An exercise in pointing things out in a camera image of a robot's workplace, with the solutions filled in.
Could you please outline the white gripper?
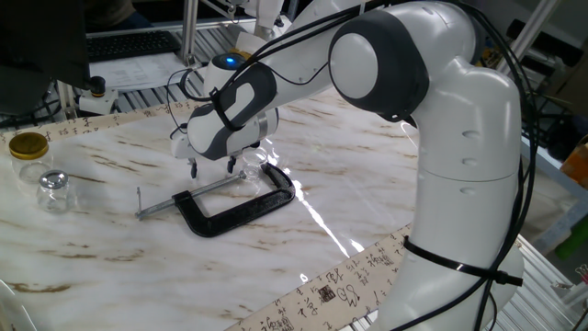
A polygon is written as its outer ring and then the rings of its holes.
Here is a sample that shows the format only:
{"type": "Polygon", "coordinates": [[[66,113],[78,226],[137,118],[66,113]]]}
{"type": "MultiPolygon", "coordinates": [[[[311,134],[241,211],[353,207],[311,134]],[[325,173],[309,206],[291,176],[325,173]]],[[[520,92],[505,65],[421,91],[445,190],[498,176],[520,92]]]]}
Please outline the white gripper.
{"type": "MultiPolygon", "coordinates": [[[[190,176],[195,179],[198,174],[198,164],[195,158],[202,158],[203,155],[198,153],[188,139],[186,133],[176,131],[171,135],[171,154],[176,159],[188,159],[190,165],[190,176]]],[[[227,164],[227,171],[229,174],[233,173],[237,159],[234,155],[230,156],[227,164]]]]}

